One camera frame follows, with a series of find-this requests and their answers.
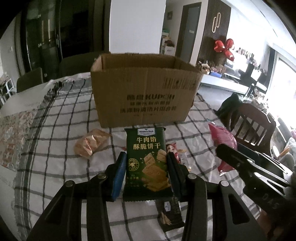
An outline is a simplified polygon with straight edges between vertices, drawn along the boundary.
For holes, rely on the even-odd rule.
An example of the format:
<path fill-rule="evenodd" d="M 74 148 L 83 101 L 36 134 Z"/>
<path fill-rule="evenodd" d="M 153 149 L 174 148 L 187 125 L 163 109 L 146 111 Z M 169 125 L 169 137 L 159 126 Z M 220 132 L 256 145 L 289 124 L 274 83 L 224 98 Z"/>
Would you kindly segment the red white snack packet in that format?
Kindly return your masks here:
<path fill-rule="evenodd" d="M 188 169 L 190 169 L 190 165 L 187 159 L 186 150 L 185 149 L 178 149 L 177 143 L 170 143 L 166 145 L 166 152 L 173 153 L 175 156 L 176 161 L 179 164 L 185 165 Z"/>

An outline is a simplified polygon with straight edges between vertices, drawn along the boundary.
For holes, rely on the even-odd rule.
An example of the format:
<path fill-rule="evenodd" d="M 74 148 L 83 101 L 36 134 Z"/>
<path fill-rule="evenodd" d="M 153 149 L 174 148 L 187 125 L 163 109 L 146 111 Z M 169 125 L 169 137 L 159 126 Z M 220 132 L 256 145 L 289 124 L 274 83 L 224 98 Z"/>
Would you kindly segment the green beef cracker pack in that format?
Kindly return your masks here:
<path fill-rule="evenodd" d="M 127 160 L 123 200 L 150 201 L 172 197 L 165 128 L 126 128 L 125 132 Z"/>

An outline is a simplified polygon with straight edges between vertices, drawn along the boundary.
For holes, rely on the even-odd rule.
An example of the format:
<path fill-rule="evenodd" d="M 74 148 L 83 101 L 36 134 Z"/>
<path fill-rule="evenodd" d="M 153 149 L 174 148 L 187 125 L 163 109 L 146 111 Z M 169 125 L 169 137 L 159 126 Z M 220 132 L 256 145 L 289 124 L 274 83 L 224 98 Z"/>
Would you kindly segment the rose gold snack packet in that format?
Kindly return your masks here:
<path fill-rule="evenodd" d="M 79 138 L 74 145 L 74 153 L 89 159 L 109 137 L 111 137 L 111 134 L 95 128 Z"/>

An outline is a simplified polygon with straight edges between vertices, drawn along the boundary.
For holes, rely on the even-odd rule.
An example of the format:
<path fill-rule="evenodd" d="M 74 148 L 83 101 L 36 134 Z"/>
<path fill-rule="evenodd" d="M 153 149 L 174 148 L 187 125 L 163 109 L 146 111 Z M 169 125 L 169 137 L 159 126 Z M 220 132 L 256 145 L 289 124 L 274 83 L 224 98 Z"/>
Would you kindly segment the pink snack bag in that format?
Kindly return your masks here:
<path fill-rule="evenodd" d="M 237 150 L 237 141 L 232 133 L 230 133 L 225 127 L 218 126 L 213 122 L 208 123 L 209 130 L 211 133 L 212 141 L 215 147 L 220 144 L 225 144 L 235 150 Z M 222 176 L 230 171 L 234 170 L 224 160 L 221 160 L 218 166 L 219 175 Z"/>

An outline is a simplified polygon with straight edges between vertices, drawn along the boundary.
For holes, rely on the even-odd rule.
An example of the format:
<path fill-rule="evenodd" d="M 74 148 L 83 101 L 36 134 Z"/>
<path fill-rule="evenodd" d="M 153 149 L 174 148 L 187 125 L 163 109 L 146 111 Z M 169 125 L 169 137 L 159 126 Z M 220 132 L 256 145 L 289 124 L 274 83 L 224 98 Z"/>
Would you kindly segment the small dark cracker pack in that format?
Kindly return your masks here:
<path fill-rule="evenodd" d="M 177 197 L 173 196 L 168 201 L 156 200 L 156 207 L 158 210 L 158 223 L 164 232 L 185 226 Z"/>

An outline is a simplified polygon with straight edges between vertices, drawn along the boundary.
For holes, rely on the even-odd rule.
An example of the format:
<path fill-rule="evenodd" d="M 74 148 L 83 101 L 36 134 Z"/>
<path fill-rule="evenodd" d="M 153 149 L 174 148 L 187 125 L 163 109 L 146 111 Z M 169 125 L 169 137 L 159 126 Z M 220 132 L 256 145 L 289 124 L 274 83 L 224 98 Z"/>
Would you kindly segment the wooden chair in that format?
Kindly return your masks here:
<path fill-rule="evenodd" d="M 271 137 L 276 128 L 275 120 L 250 103 L 243 103 L 227 115 L 225 126 L 237 142 L 271 156 Z"/>

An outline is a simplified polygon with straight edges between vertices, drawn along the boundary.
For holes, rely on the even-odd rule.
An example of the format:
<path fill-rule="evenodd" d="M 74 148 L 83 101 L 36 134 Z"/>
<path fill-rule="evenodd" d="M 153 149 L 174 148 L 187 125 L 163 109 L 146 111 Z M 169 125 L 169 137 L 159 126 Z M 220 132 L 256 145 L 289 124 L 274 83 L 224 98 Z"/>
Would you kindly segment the checkered white tablecloth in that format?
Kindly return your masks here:
<path fill-rule="evenodd" d="M 259 207 L 244 193 L 236 171 L 220 175 L 220 160 L 209 122 L 220 120 L 203 95 L 197 94 L 184 122 L 164 127 L 165 141 L 184 151 L 189 170 L 205 181 L 228 181 L 254 217 Z M 124 128 L 102 128 L 97 116 L 91 80 L 64 80 L 53 84 L 38 105 L 23 146 L 15 178 L 15 219 L 21 240 L 30 231 L 62 185 L 89 181 L 113 164 L 126 149 Z"/>

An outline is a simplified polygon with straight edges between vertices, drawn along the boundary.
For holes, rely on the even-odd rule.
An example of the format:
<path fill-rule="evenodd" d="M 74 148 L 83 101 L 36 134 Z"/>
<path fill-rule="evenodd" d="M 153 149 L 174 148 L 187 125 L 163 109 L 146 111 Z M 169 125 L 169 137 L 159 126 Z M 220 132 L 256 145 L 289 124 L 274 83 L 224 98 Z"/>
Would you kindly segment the dark green garment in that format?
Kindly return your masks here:
<path fill-rule="evenodd" d="M 224 100 L 218 110 L 214 110 L 214 113 L 217 115 L 222 124 L 227 127 L 231 114 L 233 114 L 241 104 L 242 102 L 239 99 L 238 94 L 232 93 L 230 97 Z"/>

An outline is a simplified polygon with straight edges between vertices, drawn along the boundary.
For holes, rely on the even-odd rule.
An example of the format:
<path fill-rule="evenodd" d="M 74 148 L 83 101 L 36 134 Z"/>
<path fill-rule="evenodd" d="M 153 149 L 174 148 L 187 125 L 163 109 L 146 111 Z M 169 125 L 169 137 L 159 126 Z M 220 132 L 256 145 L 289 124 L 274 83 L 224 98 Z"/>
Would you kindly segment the white low tv cabinet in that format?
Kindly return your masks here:
<path fill-rule="evenodd" d="M 246 94 L 248 91 L 248 87 L 242 84 L 205 74 L 202 77 L 201 84 L 199 87 L 199 90 L 201 89 L 208 89 L 214 91 L 228 91 L 237 94 Z"/>

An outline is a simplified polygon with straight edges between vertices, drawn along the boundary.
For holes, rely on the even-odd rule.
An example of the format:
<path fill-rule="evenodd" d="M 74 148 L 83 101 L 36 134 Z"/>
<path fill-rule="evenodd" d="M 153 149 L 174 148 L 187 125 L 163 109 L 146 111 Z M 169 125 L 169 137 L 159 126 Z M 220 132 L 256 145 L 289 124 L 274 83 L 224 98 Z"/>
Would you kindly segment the brown cardboard box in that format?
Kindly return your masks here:
<path fill-rule="evenodd" d="M 91 67 L 92 93 L 102 128 L 184 121 L 203 73 L 161 54 L 101 54 Z"/>

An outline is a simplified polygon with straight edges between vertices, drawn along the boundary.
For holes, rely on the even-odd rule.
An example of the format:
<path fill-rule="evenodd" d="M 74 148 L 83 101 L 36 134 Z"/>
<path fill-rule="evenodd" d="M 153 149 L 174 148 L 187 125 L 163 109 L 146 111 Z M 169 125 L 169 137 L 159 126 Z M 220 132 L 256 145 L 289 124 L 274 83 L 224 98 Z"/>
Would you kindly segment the floral patterned placemat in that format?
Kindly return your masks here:
<path fill-rule="evenodd" d="M 12 171 L 18 169 L 22 148 L 37 109 L 1 116 L 1 166 Z"/>

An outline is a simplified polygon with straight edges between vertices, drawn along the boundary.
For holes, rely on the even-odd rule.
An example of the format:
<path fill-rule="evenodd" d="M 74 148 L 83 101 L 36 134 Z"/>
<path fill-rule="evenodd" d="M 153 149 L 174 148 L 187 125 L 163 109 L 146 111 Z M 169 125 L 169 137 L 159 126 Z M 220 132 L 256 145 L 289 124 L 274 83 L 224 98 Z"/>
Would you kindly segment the dark upholstered chair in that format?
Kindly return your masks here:
<path fill-rule="evenodd" d="M 20 93 L 37 85 L 43 83 L 42 68 L 38 67 L 23 76 L 21 76 L 16 82 L 16 92 Z"/>
<path fill-rule="evenodd" d="M 62 77 L 72 76 L 80 73 L 90 73 L 92 83 L 99 83 L 111 78 L 111 72 L 120 65 L 118 54 L 88 53 L 75 55 L 62 60 Z"/>

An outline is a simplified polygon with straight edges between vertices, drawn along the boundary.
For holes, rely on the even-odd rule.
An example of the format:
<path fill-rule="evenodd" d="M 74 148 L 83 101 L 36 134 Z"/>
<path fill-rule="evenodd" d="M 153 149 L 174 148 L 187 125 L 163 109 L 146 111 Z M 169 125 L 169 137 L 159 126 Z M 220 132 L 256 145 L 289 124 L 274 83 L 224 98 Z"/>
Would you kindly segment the red bow balloon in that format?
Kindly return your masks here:
<path fill-rule="evenodd" d="M 216 40 L 214 51 L 217 53 L 224 53 L 228 60 L 234 61 L 234 55 L 230 51 L 233 45 L 234 41 L 232 39 L 227 39 L 225 43 L 223 43 L 221 40 Z"/>

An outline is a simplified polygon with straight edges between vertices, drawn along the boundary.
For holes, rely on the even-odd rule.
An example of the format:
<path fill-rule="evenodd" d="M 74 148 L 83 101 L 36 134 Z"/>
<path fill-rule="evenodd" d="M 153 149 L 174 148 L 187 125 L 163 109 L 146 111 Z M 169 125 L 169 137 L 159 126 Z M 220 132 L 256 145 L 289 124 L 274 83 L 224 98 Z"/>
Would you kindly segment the white shelf cart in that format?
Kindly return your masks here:
<path fill-rule="evenodd" d="M 167 29 L 162 29 L 162 37 L 161 37 L 159 53 L 163 55 L 169 55 L 169 56 L 175 55 L 175 44 L 171 40 L 170 32 Z"/>

